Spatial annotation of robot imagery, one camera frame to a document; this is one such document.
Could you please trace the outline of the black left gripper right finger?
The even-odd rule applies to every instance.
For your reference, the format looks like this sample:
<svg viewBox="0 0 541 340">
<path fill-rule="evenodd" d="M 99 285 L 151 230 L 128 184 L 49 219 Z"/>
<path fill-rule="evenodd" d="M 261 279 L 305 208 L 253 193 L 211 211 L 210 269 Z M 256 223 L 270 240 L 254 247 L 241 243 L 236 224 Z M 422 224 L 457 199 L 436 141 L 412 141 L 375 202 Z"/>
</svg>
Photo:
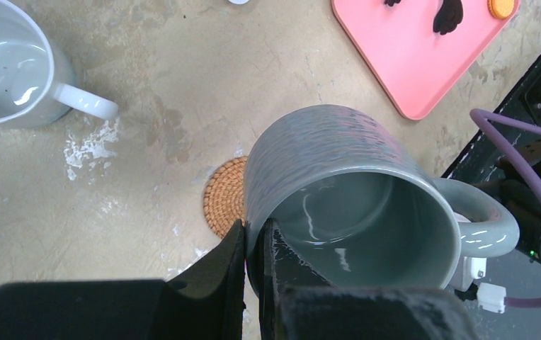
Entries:
<svg viewBox="0 0 541 340">
<path fill-rule="evenodd" d="M 258 236 L 263 339 L 477 339 L 462 303 L 443 290 L 338 288 L 299 260 L 279 224 Z"/>
</svg>

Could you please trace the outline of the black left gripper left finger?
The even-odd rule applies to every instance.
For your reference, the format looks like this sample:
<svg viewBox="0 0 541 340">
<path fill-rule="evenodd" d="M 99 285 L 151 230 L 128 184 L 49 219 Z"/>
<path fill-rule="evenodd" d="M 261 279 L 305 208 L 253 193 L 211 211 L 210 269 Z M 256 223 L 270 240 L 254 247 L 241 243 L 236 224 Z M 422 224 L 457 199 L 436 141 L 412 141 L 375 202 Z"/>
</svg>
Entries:
<svg viewBox="0 0 541 340">
<path fill-rule="evenodd" d="M 239 339 L 244 227 L 171 280 L 0 286 L 0 339 Z"/>
</svg>

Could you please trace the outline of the round waffle coaster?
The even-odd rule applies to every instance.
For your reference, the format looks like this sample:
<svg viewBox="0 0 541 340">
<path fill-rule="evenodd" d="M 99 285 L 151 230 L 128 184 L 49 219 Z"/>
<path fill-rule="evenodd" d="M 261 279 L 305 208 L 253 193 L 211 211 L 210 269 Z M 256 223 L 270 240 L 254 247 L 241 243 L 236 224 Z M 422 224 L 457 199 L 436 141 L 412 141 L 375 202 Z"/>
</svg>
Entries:
<svg viewBox="0 0 541 340">
<path fill-rule="evenodd" d="M 203 193 L 203 215 L 208 227 L 225 238 L 236 220 L 245 222 L 244 171 L 248 157 L 230 159 L 217 168 Z"/>
</svg>

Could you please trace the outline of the grey mug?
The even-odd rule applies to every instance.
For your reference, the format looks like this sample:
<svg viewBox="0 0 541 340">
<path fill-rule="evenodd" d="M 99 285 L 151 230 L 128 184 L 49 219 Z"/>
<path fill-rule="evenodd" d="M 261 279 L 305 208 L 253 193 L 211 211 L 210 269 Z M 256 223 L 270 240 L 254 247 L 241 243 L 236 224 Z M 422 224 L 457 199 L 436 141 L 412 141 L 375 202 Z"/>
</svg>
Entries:
<svg viewBox="0 0 541 340">
<path fill-rule="evenodd" d="M 461 256 L 515 249 L 497 200 L 431 178 L 376 120 L 332 104 L 291 112 L 254 143 L 244 172 L 246 258 L 269 219 L 297 257 L 337 286 L 444 288 Z"/>
</svg>

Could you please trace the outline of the pink serving tray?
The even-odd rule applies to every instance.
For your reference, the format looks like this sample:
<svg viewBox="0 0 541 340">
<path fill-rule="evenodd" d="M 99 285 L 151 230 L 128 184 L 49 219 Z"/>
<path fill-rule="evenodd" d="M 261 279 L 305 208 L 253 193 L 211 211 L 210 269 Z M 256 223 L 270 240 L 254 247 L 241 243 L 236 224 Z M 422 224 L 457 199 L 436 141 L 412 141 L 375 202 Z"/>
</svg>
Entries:
<svg viewBox="0 0 541 340">
<path fill-rule="evenodd" d="M 517 14 L 493 18 L 487 1 L 462 1 L 452 32 L 433 32 L 442 1 L 332 1 L 333 12 L 399 113 L 425 118 Z"/>
</svg>

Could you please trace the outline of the white small cup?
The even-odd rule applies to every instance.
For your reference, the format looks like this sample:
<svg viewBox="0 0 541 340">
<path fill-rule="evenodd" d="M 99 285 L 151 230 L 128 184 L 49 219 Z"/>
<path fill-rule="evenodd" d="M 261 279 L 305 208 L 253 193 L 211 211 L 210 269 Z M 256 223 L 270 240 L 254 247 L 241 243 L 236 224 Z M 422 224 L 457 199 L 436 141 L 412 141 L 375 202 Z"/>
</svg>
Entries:
<svg viewBox="0 0 541 340">
<path fill-rule="evenodd" d="M 118 114 L 116 103 L 78 87 L 69 60 L 27 13 L 0 1 L 0 127 L 36 128 L 71 109 Z"/>
</svg>

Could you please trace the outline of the orange round cookie top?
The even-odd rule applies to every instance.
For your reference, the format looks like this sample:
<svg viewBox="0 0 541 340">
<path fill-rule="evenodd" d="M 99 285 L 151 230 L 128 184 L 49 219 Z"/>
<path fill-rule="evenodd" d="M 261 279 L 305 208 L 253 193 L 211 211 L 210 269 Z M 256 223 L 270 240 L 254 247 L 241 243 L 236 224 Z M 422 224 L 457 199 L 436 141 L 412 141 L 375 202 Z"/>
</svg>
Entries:
<svg viewBox="0 0 541 340">
<path fill-rule="evenodd" d="M 504 20 L 509 18 L 515 10 L 514 0 L 488 0 L 487 8 L 493 18 Z"/>
</svg>

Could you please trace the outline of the white three-tier cake stand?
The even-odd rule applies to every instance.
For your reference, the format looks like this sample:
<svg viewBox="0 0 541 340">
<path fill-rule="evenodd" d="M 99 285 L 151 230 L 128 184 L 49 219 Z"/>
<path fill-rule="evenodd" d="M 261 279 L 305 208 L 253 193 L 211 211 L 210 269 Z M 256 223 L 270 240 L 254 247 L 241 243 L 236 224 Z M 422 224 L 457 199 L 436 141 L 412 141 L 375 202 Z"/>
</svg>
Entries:
<svg viewBox="0 0 541 340">
<path fill-rule="evenodd" d="M 244 5 L 244 4 L 247 4 L 249 2 L 249 0 L 228 0 L 231 4 L 236 4 L 236 5 Z"/>
</svg>

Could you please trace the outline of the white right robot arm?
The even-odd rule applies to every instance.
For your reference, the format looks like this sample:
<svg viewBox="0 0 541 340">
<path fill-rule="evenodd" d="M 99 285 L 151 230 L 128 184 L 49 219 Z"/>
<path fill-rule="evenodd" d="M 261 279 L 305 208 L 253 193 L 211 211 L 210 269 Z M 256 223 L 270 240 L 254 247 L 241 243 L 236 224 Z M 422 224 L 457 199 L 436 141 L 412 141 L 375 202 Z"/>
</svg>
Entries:
<svg viewBox="0 0 541 340">
<path fill-rule="evenodd" d="M 474 186 L 508 209 L 520 230 L 516 250 L 530 262 L 541 264 L 541 203 L 532 190 L 514 179 L 485 181 Z"/>
</svg>

